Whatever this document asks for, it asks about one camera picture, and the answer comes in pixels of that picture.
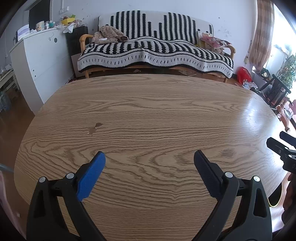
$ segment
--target white wall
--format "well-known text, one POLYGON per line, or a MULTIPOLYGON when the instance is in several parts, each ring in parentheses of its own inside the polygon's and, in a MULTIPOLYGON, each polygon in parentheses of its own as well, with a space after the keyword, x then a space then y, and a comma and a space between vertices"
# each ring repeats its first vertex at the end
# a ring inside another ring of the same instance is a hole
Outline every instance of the white wall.
MULTIPOLYGON (((22 6, 6 29, 8 52, 13 45, 15 31, 24 25, 23 11, 32 2, 34 0, 28 0, 25 6, 22 6)), ((59 21, 61 2, 62 0, 52 0, 52 20, 56 22, 59 21)), ((64 7, 67 6, 70 10, 65 14, 75 14, 76 19, 83 20, 90 34, 96 32, 100 14, 135 9, 175 12, 208 21, 214 26, 215 37, 228 40, 236 48, 234 71, 237 67, 244 66, 244 58, 253 38, 257 19, 256 0, 211 0, 210 3, 205 0, 64 0, 64 7)), ((0 48, 0 64, 3 57, 0 48)))
POLYGON ((13 18, 7 25, 4 33, 2 34, 0 38, 0 70, 1 67, 5 67, 5 56, 7 56, 6 64, 11 63, 9 51, 14 45, 13 38, 15 37, 15 32, 19 30, 22 26, 29 23, 29 19, 24 19, 24 11, 35 1, 36 0, 27 0, 13 16, 13 18))
POLYGON ((272 46, 269 59, 266 63, 266 69, 268 69, 270 75, 275 74, 281 68, 284 62, 286 62, 288 55, 282 50, 272 46))

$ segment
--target green plant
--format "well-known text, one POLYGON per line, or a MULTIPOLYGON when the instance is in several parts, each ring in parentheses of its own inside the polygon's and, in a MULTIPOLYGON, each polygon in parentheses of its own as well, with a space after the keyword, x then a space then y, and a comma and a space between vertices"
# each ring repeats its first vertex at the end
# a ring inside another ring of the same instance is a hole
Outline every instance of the green plant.
POLYGON ((296 55, 291 55, 285 62, 284 66, 278 72, 278 78, 289 88, 292 88, 296 80, 296 55))

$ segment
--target wooden table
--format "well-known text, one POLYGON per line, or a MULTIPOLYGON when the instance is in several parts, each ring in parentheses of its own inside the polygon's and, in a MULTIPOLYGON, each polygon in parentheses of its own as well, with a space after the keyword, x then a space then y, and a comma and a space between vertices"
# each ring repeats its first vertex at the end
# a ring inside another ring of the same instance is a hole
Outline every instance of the wooden table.
POLYGON ((279 139, 281 130, 259 96, 234 85, 155 74, 78 80, 50 97, 32 121, 15 184, 29 203, 39 177, 76 172, 101 150, 106 167, 83 203, 107 240, 189 241, 216 204, 194 152, 201 149, 239 178, 260 176, 269 196, 286 171, 266 140, 279 139))

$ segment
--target white dresser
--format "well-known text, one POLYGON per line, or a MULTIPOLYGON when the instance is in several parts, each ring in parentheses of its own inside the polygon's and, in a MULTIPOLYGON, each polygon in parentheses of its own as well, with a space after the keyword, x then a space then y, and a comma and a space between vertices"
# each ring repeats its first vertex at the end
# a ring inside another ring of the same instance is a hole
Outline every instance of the white dresser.
POLYGON ((28 35, 10 55, 21 92, 35 115, 74 74, 63 29, 28 35))

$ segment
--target black and white blanket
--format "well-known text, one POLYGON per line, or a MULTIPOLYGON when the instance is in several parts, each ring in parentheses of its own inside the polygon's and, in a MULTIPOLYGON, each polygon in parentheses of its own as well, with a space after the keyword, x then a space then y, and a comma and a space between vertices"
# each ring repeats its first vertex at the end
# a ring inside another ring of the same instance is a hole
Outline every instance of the black and white blanket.
POLYGON ((232 76, 231 58, 195 47, 197 30, 213 33, 212 25, 205 21, 175 13, 126 11, 100 16, 99 26, 106 24, 121 30, 130 40, 90 44, 78 60, 80 72, 94 67, 122 68, 143 63, 156 67, 185 66, 203 73, 232 76))

